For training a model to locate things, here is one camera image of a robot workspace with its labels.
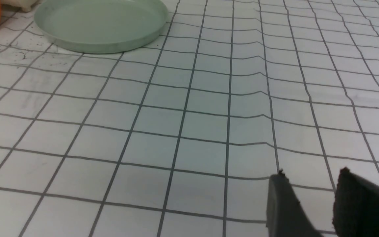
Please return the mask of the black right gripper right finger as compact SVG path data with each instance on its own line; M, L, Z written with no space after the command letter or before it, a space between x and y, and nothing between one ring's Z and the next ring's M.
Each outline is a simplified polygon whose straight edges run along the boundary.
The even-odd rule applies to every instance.
M379 237L379 186L342 168L333 205L339 237Z

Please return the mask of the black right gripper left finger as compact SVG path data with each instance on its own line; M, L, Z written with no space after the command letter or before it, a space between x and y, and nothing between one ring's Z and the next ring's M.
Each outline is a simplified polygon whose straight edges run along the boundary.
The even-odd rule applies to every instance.
M269 237L321 237L307 218L283 170L269 177L266 207Z

